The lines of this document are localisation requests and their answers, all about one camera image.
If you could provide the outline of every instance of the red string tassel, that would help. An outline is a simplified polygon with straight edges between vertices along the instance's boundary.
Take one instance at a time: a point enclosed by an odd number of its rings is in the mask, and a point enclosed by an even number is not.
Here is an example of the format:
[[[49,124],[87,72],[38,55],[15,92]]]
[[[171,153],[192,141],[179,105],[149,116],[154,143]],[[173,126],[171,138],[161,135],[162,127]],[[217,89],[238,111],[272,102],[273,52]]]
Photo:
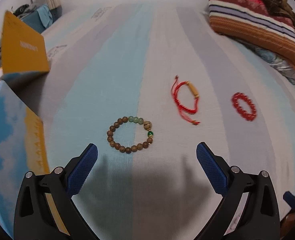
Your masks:
[[[184,82],[181,82],[180,84],[178,84],[178,78],[179,76],[176,75],[175,76],[175,82],[171,88],[171,95],[172,95],[172,98],[174,100],[174,102],[176,103],[177,107],[178,107],[178,110],[179,110],[179,114],[180,116],[194,124],[194,125],[198,125],[200,122],[199,121],[196,121],[196,120],[192,120],[188,115],[186,115],[184,112],[187,112],[189,114],[196,114],[198,112],[198,102],[199,102],[199,95],[198,95],[198,92],[196,90],[192,91],[193,89],[190,87],[190,86],[193,86],[189,81],[184,81]],[[187,107],[185,107],[184,105],[181,105],[180,101],[178,100],[178,92],[179,92],[179,88],[183,85],[188,85],[191,92],[194,94],[194,109],[189,109]]]

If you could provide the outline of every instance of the silver screw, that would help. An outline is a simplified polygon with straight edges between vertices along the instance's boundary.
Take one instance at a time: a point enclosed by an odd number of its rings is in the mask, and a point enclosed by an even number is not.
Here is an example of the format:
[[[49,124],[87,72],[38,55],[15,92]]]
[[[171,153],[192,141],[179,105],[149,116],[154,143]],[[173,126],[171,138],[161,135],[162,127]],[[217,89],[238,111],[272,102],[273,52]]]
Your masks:
[[[267,171],[262,171],[261,174],[262,174],[263,177],[268,177],[269,176]]]
[[[32,175],[33,175],[33,173],[31,171],[29,171],[25,174],[25,177],[30,178],[30,177],[32,177]]]
[[[240,172],[239,167],[236,167],[236,166],[233,166],[233,167],[231,168],[231,170],[232,170],[234,173],[239,173],[239,172]]]
[[[54,172],[55,172],[56,174],[60,174],[62,171],[63,171],[62,167],[57,167],[57,168],[55,168],[55,170],[54,170]]]

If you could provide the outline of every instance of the blue cloth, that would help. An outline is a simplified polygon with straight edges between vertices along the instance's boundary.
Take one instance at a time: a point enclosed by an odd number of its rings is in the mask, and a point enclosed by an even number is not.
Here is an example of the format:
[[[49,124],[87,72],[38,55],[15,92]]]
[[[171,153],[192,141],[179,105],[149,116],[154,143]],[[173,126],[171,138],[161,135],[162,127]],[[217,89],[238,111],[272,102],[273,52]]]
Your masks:
[[[52,14],[49,11],[49,7],[46,4],[43,4],[42,6],[37,8],[36,11],[38,12],[38,14],[40,16],[43,26],[46,29],[49,28],[53,23]]]

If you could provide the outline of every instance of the blue textured rubber pad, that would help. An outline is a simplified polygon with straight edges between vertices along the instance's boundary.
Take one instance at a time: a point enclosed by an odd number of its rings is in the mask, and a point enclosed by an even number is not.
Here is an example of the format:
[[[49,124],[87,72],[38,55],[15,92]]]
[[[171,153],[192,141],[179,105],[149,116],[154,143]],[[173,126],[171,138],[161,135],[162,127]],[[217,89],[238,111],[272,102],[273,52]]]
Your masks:
[[[295,196],[290,191],[283,194],[283,199],[295,211]]]
[[[214,191],[225,196],[228,192],[228,179],[202,143],[197,146],[197,158]]]
[[[66,192],[70,197],[79,193],[96,161],[97,147],[92,145],[67,179]]]

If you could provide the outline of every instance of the beaded bracelet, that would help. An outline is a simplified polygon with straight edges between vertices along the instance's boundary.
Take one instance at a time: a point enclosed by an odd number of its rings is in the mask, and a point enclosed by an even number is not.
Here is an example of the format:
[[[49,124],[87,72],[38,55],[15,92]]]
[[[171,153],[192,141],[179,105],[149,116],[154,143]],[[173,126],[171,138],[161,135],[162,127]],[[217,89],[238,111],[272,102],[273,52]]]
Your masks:
[[[113,133],[117,128],[120,127],[121,124],[126,123],[126,122],[133,122],[133,123],[138,123],[142,124],[144,129],[147,130],[147,140],[144,143],[139,143],[138,145],[133,145],[131,148],[130,147],[125,147],[122,146],[119,143],[116,143],[113,139]],[[136,152],[137,150],[142,150],[143,148],[148,148],[148,146],[153,142],[153,132],[151,131],[152,128],[152,123],[150,121],[145,121],[143,118],[138,118],[138,117],[133,117],[129,116],[126,117],[124,116],[123,118],[119,118],[113,125],[110,126],[110,130],[107,131],[107,141],[110,143],[111,147],[114,147],[116,150],[119,150],[120,152],[128,153],[130,154],[131,152]]]

